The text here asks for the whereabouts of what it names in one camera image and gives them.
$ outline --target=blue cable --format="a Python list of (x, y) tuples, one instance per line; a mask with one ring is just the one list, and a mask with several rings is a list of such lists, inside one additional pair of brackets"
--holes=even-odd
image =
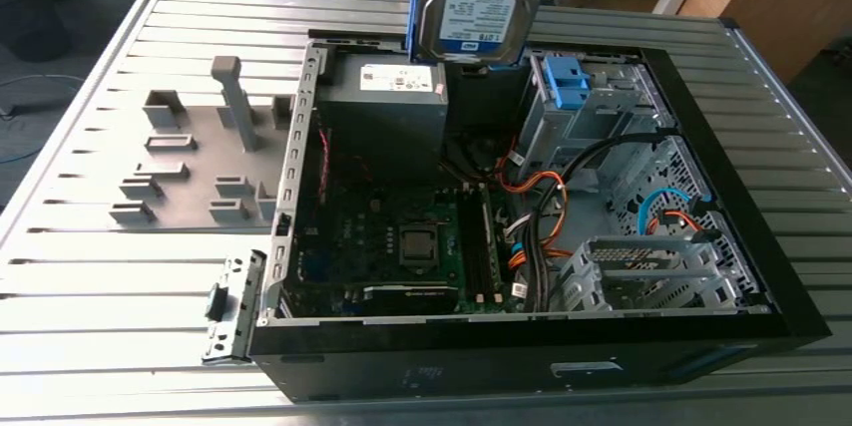
[(34, 151), (34, 152), (31, 152), (29, 154), (19, 155), (18, 157), (11, 157), (9, 159), (0, 159), (0, 165), (11, 164), (13, 162), (18, 162), (19, 160), (29, 159), (30, 157), (37, 155), (39, 152), (42, 152), (42, 148), (39, 148), (37, 151)]
[(646, 228), (649, 226), (649, 211), (651, 210), (651, 204), (657, 200), (657, 198), (663, 194), (674, 194), (681, 196), (687, 203), (690, 203), (690, 195), (685, 190), (681, 189), (659, 189), (651, 192), (651, 194), (645, 198), (642, 205), (639, 206), (639, 212), (637, 213), (637, 234), (645, 234)]

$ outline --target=gray plastic block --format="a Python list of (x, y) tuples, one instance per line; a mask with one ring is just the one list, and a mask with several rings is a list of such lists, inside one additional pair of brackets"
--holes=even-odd
[(234, 129), (238, 125), (235, 124), (235, 115), (231, 113), (231, 107), (227, 105), (217, 107), (217, 113), (219, 114), (219, 120), (223, 123), (223, 128)]
[(178, 114), (185, 111), (182, 99), (174, 90), (153, 90), (143, 111), (155, 129), (178, 129)]
[(159, 134), (149, 137), (149, 152), (182, 152), (197, 149), (197, 139), (189, 134)]
[[(142, 108), (147, 95), (149, 91), (143, 93), (138, 108)], [(255, 195), (258, 194), (261, 182), (267, 185), (270, 193), (278, 194), (282, 180), (282, 164), (285, 163), (286, 153), (290, 151), (290, 136), (287, 130), (275, 129), (271, 108), (273, 97), (267, 101), (267, 108), (262, 108), (263, 105), (259, 105), (253, 109), (258, 117), (255, 131), (259, 137), (259, 144), (263, 147), (251, 154), (243, 151), (238, 130), (223, 129), (217, 109), (213, 108), (210, 102), (183, 95), (182, 101), (185, 102), (186, 112), (179, 116), (181, 131), (163, 131), (159, 133), (193, 135), (198, 148), (183, 152), (150, 152), (141, 148), (145, 146), (150, 135), (155, 134), (151, 130), (151, 125), (143, 118), (142, 124), (131, 129), (135, 138), (142, 140), (137, 140), (137, 143), (126, 142), (122, 145), (117, 143), (115, 155), (105, 156), (98, 165), (91, 165), (91, 170), (81, 172), (82, 175), (87, 176), (89, 180), (82, 179), (82, 182), (87, 182), (91, 194), (98, 193), (99, 198), (119, 195), (119, 198), (107, 202), (102, 208), (105, 213), (102, 217), (97, 215), (77, 218), (63, 217), (62, 221), (57, 223), (59, 225), (57, 228), (99, 228), (106, 217), (107, 221), (114, 223), (113, 228), (126, 231), (165, 229), (171, 231), (198, 231), (209, 228), (221, 228), (221, 231), (227, 232), (255, 234), (265, 234), (270, 231), (274, 216), (270, 212), (262, 212), (262, 209), (271, 209), (274, 205), (266, 206), (265, 203), (269, 204), (273, 201), (265, 201), (259, 205), (254, 197), (243, 197), (249, 218), (239, 218), (234, 222), (215, 221), (209, 208), (211, 200), (222, 198), (214, 185), (218, 176), (247, 177), (251, 181)], [(119, 133), (129, 130), (130, 127), (117, 120), (114, 112), (93, 110), (91, 114), (93, 123), (99, 126), (103, 125), (107, 132)], [(189, 175), (183, 178), (181, 175), (171, 177), (169, 172), (161, 172), (163, 170), (170, 171), (173, 167), (169, 167), (169, 165), (178, 162), (183, 162), (187, 165)], [(137, 172), (138, 164), (145, 165), (141, 167), (141, 172)], [(119, 183), (125, 178), (145, 178), (146, 170), (158, 170), (159, 174), (166, 174), (155, 177), (162, 193), (157, 198), (142, 197), (146, 194), (141, 194), (138, 198), (133, 198), (135, 197), (133, 194), (133, 197), (127, 198), (129, 200), (146, 200), (155, 213), (157, 220), (151, 222), (117, 223), (106, 213), (111, 202), (125, 201), (126, 194), (119, 190)], [(103, 172), (119, 172), (119, 177), (111, 182), (95, 180), (99, 176), (103, 176)], [(71, 200), (79, 202), (91, 201), (78, 200), (77, 197), (73, 197)]]
[(153, 199), (163, 194), (161, 185), (154, 177), (133, 177), (123, 179), (119, 189), (129, 199)]
[(185, 162), (174, 164), (141, 164), (134, 173), (135, 177), (154, 177), (155, 179), (186, 179), (190, 176), (190, 169)]
[(291, 95), (277, 95), (273, 98), (273, 123), (277, 130), (286, 130), (291, 126), (294, 99), (297, 96)]
[(211, 200), (209, 211), (214, 216), (214, 220), (223, 223), (231, 223), (250, 217), (250, 211), (246, 209), (241, 199)]
[(251, 197), (254, 193), (250, 179), (245, 176), (217, 177), (217, 191), (223, 199)]
[(255, 125), (253, 121), (253, 106), (250, 96), (241, 86), (241, 70), (243, 69), (241, 58), (234, 56), (219, 56), (214, 58), (211, 75), (223, 84), (223, 96), (231, 108), (234, 122), (241, 132), (243, 150), (254, 152), (258, 148), (258, 136), (255, 135)]
[(267, 221), (273, 221), (277, 217), (278, 199), (267, 194), (267, 188), (265, 187), (263, 182), (258, 183), (255, 203), (258, 204), (258, 211), (262, 215), (262, 218)]
[(143, 201), (113, 204), (110, 206), (110, 216), (119, 223), (147, 223), (157, 218), (155, 213)]

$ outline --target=floor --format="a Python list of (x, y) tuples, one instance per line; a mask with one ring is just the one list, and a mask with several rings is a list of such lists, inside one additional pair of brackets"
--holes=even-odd
[[(67, 0), (59, 5), (75, 45), (62, 59), (27, 64), (0, 47), (0, 83), (33, 74), (86, 77), (134, 0)], [(819, 57), (791, 85), (791, 91), (847, 163), (852, 162), (852, 66), (838, 68)], [(33, 160), (3, 163), (45, 144), (74, 97), (75, 82), (37, 79), (3, 87), (0, 100), (18, 105), (17, 116), (0, 121), (0, 208), (6, 205)]]

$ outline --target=ram slot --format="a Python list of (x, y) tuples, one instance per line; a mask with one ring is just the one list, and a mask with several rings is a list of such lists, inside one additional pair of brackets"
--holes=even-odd
[(465, 290), (478, 303), (494, 297), (489, 228), (482, 214), (482, 192), (473, 190), (457, 194), (459, 239), (465, 261)]

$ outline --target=motherboard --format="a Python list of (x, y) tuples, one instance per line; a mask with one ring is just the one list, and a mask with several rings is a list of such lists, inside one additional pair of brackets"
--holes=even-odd
[(333, 188), (303, 227), (290, 304), (303, 315), (502, 311), (494, 218), (486, 186)]

